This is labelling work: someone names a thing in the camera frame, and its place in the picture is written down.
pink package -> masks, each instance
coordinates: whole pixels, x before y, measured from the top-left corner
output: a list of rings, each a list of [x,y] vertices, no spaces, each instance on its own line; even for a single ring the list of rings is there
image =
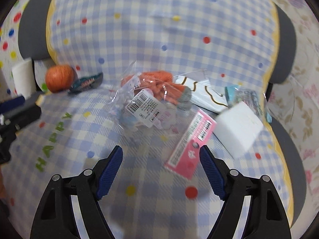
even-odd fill
[[[165,168],[190,180],[199,162],[199,149],[206,145],[215,126],[215,120],[202,110],[198,110],[169,160],[165,163]]]

blue gripper pad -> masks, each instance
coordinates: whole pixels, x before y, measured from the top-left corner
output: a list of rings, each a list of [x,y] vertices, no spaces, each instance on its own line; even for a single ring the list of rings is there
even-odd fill
[[[219,196],[221,200],[225,200],[227,193],[224,189],[224,178],[218,170],[216,164],[210,156],[211,152],[201,147],[199,151],[199,160],[204,168],[209,183],[215,195]]]
[[[96,197],[98,200],[108,194],[122,160],[123,150],[118,147],[98,180],[98,188],[96,191]]]

blue and white checkered fabric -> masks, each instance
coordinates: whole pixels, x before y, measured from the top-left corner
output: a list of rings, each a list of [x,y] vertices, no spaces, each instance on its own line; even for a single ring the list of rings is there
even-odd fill
[[[53,2],[55,10],[48,23],[56,63],[79,66],[78,76],[103,71],[105,83],[111,77],[121,77],[123,70],[137,60],[144,71],[163,69],[181,74],[206,69],[214,87],[223,89],[240,82],[261,91],[263,75],[276,52],[273,5],[269,0]],[[12,161],[3,168],[8,193],[15,198],[13,225],[28,238],[51,176],[78,175],[120,145],[123,163],[109,194],[99,202],[115,238],[206,238],[223,202],[213,194],[202,166],[198,165],[191,181],[165,170],[163,162],[178,137],[163,139],[163,133],[155,128],[122,131],[107,118],[108,98],[109,91],[103,88],[73,98],[64,93],[45,97],[41,120],[18,136],[10,148]],[[72,118],[63,119],[66,112]],[[63,131],[55,129],[59,122],[63,122]],[[56,143],[49,141],[53,132],[57,133]],[[45,145],[54,146],[49,158],[42,151]],[[283,180],[284,164],[266,129],[238,160],[230,157],[214,135],[208,146],[229,168],[243,175],[269,175],[287,209],[292,195]],[[41,161],[43,172],[36,168]],[[126,194],[129,185],[136,187],[130,197]],[[189,185],[198,189],[196,200],[185,196]],[[241,237],[248,205],[246,199],[234,238]],[[81,238],[87,238],[76,203],[74,212]]]

white paper roll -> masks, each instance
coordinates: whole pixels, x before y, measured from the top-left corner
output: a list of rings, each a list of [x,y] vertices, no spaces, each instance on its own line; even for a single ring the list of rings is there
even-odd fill
[[[18,95],[22,94],[27,99],[36,91],[31,58],[15,65],[12,76]]]

orange ball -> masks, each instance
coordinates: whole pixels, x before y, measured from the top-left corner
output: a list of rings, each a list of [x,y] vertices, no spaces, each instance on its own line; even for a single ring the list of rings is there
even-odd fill
[[[45,83],[51,92],[69,89],[73,79],[73,69],[69,65],[53,66],[47,70],[45,75]]]

